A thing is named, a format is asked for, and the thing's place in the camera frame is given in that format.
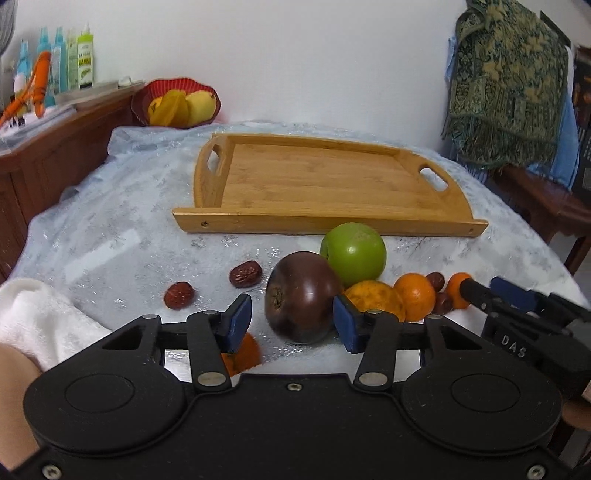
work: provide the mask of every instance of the patterned shawl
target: patterned shawl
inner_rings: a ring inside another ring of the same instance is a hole
[[[568,55],[556,33],[515,0],[467,0],[443,136],[484,168],[551,163]]]

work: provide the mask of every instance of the red plastic basket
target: red plastic basket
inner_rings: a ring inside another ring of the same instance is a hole
[[[193,125],[192,127],[187,128],[199,127],[201,125],[209,125],[216,119],[220,111],[220,108],[222,107],[222,103],[220,101],[220,98],[217,96],[216,91],[212,87],[199,82],[195,82],[195,80],[186,77],[170,80],[159,79],[150,82],[144,88],[135,92],[133,98],[131,99],[131,111],[134,113],[134,115],[142,125],[145,125],[146,127],[150,125],[150,123],[148,122],[148,118],[146,116],[146,112],[148,111],[148,107],[152,103],[152,100],[158,97],[162,97],[166,92],[173,89],[184,90],[185,92],[187,92],[187,95],[189,93],[198,92],[199,90],[205,90],[207,92],[213,93],[216,96],[217,107],[216,111],[213,113],[213,117],[200,124]]]

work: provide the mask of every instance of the plastic bottle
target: plastic bottle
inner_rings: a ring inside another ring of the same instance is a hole
[[[51,44],[49,43],[49,34],[47,33],[47,27],[41,29],[41,35],[39,36],[39,45],[37,47],[37,56],[43,51],[48,51],[51,54]],[[56,100],[53,98],[53,76],[51,73],[51,67],[49,68],[49,77],[47,78],[47,91],[45,93],[45,106],[53,106],[56,104]]]
[[[78,85],[81,89],[92,87],[94,78],[93,40],[90,26],[87,23],[78,37]]]
[[[64,30],[56,30],[56,42],[51,49],[51,71],[53,72],[54,95],[68,90],[68,58]]]
[[[17,72],[14,76],[14,96],[18,97],[22,94],[27,86],[27,82],[31,77],[31,59],[29,58],[29,42],[23,40],[21,42],[21,54],[18,59]],[[29,110],[28,105],[25,105],[19,110],[17,116],[23,116]]]
[[[67,49],[68,88],[73,90],[78,88],[78,35],[75,28],[68,30]]]

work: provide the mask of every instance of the bamboo tray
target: bamboo tray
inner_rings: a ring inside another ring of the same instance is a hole
[[[212,152],[217,166],[208,165]],[[420,174],[447,183],[438,192]],[[478,236],[488,223],[435,163],[381,145],[266,134],[221,134],[197,158],[186,232],[326,233],[361,222],[382,235]]]

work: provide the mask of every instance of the white wall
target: white wall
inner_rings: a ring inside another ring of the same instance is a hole
[[[591,45],[582,0],[523,0]],[[447,38],[465,0],[20,0],[17,30],[95,35],[98,80],[190,76],[222,120],[271,119],[371,131],[439,149]]]

